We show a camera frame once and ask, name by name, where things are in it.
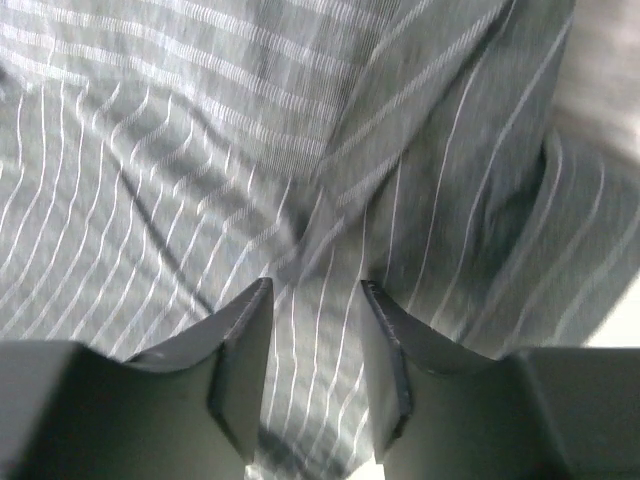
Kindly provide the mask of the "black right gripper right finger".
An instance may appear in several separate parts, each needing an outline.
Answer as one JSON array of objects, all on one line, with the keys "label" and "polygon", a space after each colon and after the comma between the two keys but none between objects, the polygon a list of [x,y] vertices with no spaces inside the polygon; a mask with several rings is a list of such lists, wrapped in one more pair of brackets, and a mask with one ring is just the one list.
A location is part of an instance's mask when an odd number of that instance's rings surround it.
[{"label": "black right gripper right finger", "polygon": [[635,479],[639,353],[481,356],[361,285],[372,443],[388,479]]}]

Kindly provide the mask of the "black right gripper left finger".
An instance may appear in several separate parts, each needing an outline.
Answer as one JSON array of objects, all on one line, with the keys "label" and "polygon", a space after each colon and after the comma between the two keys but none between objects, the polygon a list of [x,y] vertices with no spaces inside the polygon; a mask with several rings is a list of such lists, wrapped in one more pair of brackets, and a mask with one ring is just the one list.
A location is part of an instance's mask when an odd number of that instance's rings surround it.
[{"label": "black right gripper left finger", "polygon": [[1,345],[5,479],[240,479],[258,443],[273,322],[261,278],[125,361],[61,340]]}]

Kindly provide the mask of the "grey pinstriped long sleeve shirt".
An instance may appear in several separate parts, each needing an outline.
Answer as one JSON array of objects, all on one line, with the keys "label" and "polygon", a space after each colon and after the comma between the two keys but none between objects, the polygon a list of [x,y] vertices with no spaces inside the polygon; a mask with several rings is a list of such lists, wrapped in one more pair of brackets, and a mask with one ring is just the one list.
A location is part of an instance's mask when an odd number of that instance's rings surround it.
[{"label": "grey pinstriped long sleeve shirt", "polygon": [[1,336],[118,357],[274,283],[251,479],[369,460],[370,279],[496,355],[586,345],[639,180],[551,123],[571,1],[5,1]]}]

